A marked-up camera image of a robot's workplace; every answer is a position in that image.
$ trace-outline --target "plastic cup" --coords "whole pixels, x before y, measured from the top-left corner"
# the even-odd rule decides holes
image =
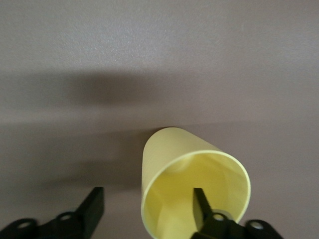
[[[141,207],[153,238],[188,239],[197,231],[193,188],[202,188],[212,209],[236,222],[249,203],[249,176],[233,156],[180,128],[153,134],[143,152]]]

